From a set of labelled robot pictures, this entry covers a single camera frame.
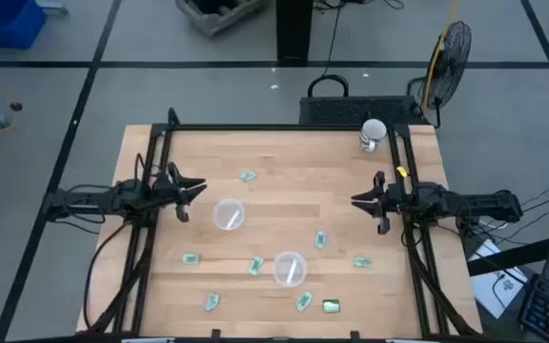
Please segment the clear round plastic container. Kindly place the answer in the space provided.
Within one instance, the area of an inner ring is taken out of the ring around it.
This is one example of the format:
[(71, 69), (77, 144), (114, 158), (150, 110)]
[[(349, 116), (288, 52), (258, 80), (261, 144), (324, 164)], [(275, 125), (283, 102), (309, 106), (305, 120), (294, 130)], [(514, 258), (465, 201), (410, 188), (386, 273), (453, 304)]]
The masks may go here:
[(223, 199), (213, 208), (213, 222), (220, 230), (237, 230), (244, 223), (244, 219), (245, 208), (239, 200)]
[(274, 259), (274, 280), (283, 287), (294, 288), (301, 285), (307, 271), (307, 261), (298, 252), (282, 252)]

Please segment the white paper sheet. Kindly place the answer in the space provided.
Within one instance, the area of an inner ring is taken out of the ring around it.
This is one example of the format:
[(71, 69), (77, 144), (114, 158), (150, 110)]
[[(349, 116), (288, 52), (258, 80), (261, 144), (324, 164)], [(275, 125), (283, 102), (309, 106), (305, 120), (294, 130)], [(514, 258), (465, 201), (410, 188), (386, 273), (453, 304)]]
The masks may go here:
[(499, 319), (528, 281), (518, 268), (488, 272), (471, 277), (476, 301)]

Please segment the grey plastic crate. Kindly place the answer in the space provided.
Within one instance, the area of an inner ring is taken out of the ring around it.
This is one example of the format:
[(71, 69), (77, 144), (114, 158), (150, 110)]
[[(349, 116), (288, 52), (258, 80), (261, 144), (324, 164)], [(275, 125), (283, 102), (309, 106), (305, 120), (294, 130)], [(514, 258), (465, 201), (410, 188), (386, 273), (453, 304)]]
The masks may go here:
[(259, 13), (270, 0), (174, 0), (177, 8), (207, 36), (215, 36)]

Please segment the blue plastic bin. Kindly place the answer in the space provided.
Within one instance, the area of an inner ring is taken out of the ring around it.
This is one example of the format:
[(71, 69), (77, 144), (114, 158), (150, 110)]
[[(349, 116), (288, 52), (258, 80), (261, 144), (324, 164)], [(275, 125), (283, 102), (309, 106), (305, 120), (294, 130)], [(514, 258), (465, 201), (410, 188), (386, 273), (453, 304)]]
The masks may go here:
[(0, 0), (0, 48), (30, 48), (45, 22), (35, 0)]

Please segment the black square post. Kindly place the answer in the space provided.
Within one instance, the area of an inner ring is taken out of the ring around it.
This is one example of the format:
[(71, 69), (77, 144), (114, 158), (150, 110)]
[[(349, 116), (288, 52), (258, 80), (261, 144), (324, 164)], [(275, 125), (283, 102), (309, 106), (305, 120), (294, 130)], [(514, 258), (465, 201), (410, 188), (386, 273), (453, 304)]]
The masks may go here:
[(277, 60), (284, 66), (308, 62), (313, 0), (275, 0)]

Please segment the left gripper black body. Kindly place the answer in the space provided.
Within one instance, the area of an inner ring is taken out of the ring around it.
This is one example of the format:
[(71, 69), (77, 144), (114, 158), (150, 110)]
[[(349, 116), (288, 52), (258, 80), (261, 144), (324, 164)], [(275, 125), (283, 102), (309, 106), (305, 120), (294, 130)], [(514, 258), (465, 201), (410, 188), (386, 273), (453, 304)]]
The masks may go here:
[(152, 184), (152, 201), (155, 206), (162, 207), (178, 204), (182, 200), (179, 187), (174, 180), (164, 172), (158, 173)]

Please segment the black beam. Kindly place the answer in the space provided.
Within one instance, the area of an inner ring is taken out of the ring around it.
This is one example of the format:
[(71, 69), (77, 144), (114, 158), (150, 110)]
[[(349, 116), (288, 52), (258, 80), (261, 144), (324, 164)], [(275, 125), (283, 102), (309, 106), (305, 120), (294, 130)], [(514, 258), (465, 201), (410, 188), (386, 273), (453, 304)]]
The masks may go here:
[(549, 255), (549, 238), (526, 246), (483, 256), (467, 263), (471, 276), (503, 271), (545, 260)]

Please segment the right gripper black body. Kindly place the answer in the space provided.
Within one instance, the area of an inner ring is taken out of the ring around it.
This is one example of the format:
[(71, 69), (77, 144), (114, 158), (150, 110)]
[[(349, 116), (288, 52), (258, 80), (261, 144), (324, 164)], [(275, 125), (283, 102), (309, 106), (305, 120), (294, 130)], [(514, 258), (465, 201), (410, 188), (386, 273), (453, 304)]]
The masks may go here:
[(391, 183), (385, 192), (385, 209), (387, 212), (401, 213), (411, 207), (411, 195), (403, 183)]

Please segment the black computer case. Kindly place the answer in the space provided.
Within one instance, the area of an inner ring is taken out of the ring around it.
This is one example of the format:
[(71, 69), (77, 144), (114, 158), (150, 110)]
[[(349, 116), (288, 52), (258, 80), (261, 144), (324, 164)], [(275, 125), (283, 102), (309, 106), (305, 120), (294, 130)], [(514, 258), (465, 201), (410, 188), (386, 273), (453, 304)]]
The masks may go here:
[(303, 97), (300, 100), (301, 125), (351, 126), (368, 119), (385, 124), (425, 124), (410, 95)]

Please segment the black floor fan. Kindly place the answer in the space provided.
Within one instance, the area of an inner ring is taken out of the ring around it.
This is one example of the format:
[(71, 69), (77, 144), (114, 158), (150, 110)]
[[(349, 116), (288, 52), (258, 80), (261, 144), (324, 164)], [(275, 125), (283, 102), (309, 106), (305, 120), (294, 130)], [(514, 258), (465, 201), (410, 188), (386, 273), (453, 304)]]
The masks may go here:
[(463, 21), (455, 21), (438, 38), (442, 42), (437, 42), (425, 75), (411, 79), (406, 86), (406, 94), (411, 95), (412, 87), (418, 84), (417, 112), (428, 121), (427, 112), (435, 111), (436, 129), (441, 125), (440, 110), (455, 94), (465, 71), (472, 33)]

